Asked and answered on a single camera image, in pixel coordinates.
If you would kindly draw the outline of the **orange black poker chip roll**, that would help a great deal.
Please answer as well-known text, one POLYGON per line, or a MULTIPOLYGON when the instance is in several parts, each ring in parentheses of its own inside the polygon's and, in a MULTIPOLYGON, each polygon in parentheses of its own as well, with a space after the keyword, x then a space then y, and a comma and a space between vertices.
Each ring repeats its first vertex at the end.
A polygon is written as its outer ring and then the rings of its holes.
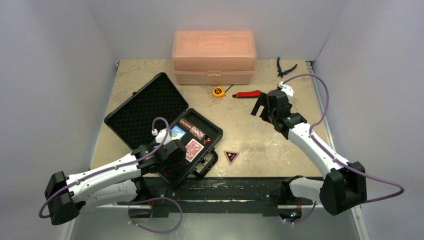
POLYGON ((181 118, 178 122, 178 124, 186 131, 191 132, 194 125, 186 120, 185 118, 181 118))

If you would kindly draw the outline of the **tan blue poker chip roll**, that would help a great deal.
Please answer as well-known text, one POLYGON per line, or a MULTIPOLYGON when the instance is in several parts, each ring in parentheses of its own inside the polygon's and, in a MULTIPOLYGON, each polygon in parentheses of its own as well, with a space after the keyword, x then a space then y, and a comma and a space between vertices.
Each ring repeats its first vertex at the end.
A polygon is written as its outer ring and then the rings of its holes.
POLYGON ((203 131, 201 131, 196 126, 191 127, 189 132, 199 141, 203 141, 207 136, 203 131))

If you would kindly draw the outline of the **black poker set case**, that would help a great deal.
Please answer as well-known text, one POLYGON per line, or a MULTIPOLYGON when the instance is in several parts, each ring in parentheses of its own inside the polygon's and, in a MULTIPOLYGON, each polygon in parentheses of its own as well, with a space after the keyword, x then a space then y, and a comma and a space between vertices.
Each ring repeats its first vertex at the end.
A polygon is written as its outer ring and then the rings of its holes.
POLYGON ((172 178, 168 178, 163 171, 158 174, 172 187, 180 185, 189 175, 204 178, 218 161, 215 145, 222 138, 223 130, 190 108, 166 73, 158 73, 142 88, 133 92, 130 98, 104 118, 104 123, 132 152, 142 145, 159 144, 152 135, 153 120, 157 117, 165 118, 170 128, 175 125, 182 128, 179 120, 184 118, 206 134, 204 140, 211 138, 207 145, 203 145, 203 141, 185 130, 186 134, 180 141, 187 145, 191 139, 195 139, 204 146, 203 150, 192 162, 187 161, 184 169, 172 171, 172 178))

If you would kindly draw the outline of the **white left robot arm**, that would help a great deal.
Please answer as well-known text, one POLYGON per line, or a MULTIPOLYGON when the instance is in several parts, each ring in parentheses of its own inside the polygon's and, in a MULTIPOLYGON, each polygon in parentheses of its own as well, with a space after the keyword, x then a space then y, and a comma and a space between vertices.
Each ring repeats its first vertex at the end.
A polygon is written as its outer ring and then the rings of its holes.
POLYGON ((54 173, 44 191, 47 203, 43 205, 51 224, 67 223, 91 207, 124 202, 142 205, 153 198, 144 175, 187 165, 183 130, 173 127, 169 133, 162 129, 155 134, 155 143, 141 145, 112 163, 73 175, 54 173))

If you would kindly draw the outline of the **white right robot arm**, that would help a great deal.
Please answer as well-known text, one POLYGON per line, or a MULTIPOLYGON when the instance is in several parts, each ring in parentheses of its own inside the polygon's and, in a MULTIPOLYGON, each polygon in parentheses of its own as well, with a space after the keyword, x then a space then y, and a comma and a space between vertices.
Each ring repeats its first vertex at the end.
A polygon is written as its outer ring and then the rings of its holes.
POLYGON ((307 120, 292 112, 290 99, 294 90, 280 84, 276 90, 260 93, 251 115, 263 107, 260 118, 297 146, 316 166, 323 180, 294 176, 282 181, 280 198, 292 204, 299 198, 321 203, 324 209, 336 216, 367 201, 365 167, 349 162, 337 154, 312 129, 307 120))

